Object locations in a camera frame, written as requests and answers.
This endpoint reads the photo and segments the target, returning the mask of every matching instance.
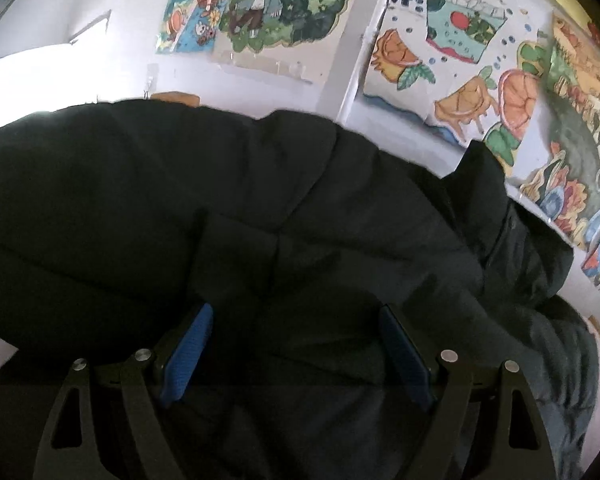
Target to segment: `metal rivet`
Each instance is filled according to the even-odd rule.
[[[139,349],[134,355],[136,361],[146,361],[149,357],[151,357],[151,350],[148,348]]]
[[[76,359],[74,361],[74,364],[71,365],[71,368],[73,368],[76,372],[79,372],[80,370],[84,370],[87,367],[87,359]]]
[[[455,363],[458,361],[458,354],[456,354],[453,350],[443,350],[440,352],[440,357],[442,357],[443,361],[447,363]]]
[[[520,365],[515,361],[504,361],[504,367],[513,374],[517,374],[520,371]]]

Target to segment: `orange object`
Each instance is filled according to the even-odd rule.
[[[507,70],[498,83],[502,124],[522,140],[538,98],[538,78],[517,68]]]
[[[464,86],[461,86],[451,95],[436,101],[434,113],[437,120],[449,123],[458,134],[458,138],[464,142],[466,137],[462,132],[460,123],[469,124],[471,121],[475,121],[480,133],[484,134],[482,124],[480,124],[480,116],[485,116],[490,107],[493,107],[493,110],[499,113],[498,103],[489,94],[484,79],[477,75],[469,79]]]
[[[394,28],[386,31],[376,42],[371,66],[379,70],[387,81],[397,83],[405,68],[416,66],[421,60],[400,39]]]
[[[167,101],[168,103],[182,103],[192,108],[200,106],[200,97],[184,92],[158,92],[152,94],[151,99]]]
[[[182,11],[180,9],[175,9],[171,13],[171,17],[169,18],[169,21],[167,22],[168,33],[170,35],[177,34],[178,31],[180,30],[180,27],[182,27],[183,22],[184,22],[184,17],[182,15]]]

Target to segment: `white wall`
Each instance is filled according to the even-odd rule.
[[[0,58],[65,43],[74,0],[15,0],[0,19]]]
[[[155,54],[168,0],[75,0],[69,34],[111,11],[102,53],[101,100],[142,97],[147,66],[158,64],[155,91],[179,90],[202,104],[254,117],[277,108],[315,110],[321,87],[210,62],[205,54]]]

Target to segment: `black puffer jacket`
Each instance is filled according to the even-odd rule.
[[[595,343],[571,250],[482,144],[438,179],[327,120],[129,101],[0,129],[0,478],[30,478],[62,372],[151,346],[200,294],[214,333],[160,414],[198,478],[393,479],[426,418],[379,341],[398,304],[440,348],[515,359],[577,478]]]

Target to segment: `green leaf drawing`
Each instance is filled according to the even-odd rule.
[[[506,126],[495,123],[487,132],[484,143],[491,153],[499,156],[508,166],[513,166],[515,163],[513,152],[520,146],[520,141],[507,130]]]
[[[404,72],[402,72],[400,74],[400,77],[398,78],[398,90],[404,90],[405,88],[409,88],[412,84],[416,82],[416,80],[420,76],[418,70],[420,66],[421,65],[410,66],[404,69]]]
[[[420,75],[424,79],[429,81],[432,85],[436,83],[436,76],[434,75],[433,71],[428,66],[421,64],[416,68],[420,69]]]
[[[525,72],[529,72],[531,75],[539,74],[538,69],[534,65],[532,65],[531,63],[529,63],[527,61],[522,62],[522,70],[524,70]]]
[[[478,72],[478,75],[482,78],[482,79],[487,79],[491,76],[491,74],[493,73],[493,66],[491,65],[487,65],[485,67],[483,67],[482,70],[480,70],[480,72]]]
[[[525,43],[520,48],[520,56],[522,56],[522,58],[526,59],[527,61],[537,61],[540,57],[539,54],[540,53],[536,52],[536,50],[528,43]]]

